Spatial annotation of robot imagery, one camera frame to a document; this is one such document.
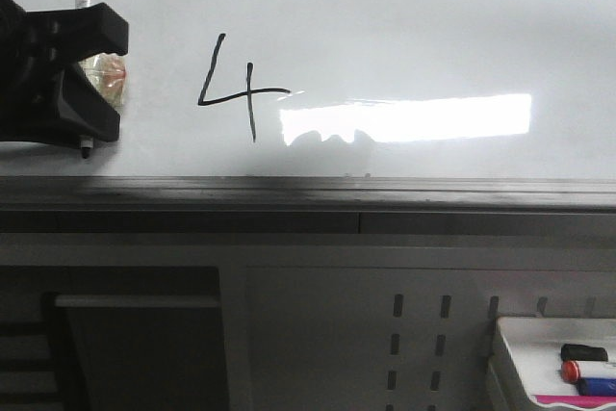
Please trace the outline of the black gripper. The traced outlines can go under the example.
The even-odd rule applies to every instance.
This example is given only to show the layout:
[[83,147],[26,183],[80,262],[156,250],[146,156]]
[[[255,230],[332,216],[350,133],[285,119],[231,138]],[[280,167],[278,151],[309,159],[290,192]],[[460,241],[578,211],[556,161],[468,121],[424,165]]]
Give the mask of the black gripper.
[[1,140],[78,145],[119,139],[119,113],[64,56],[124,56],[129,24],[105,3],[27,12],[1,0]]

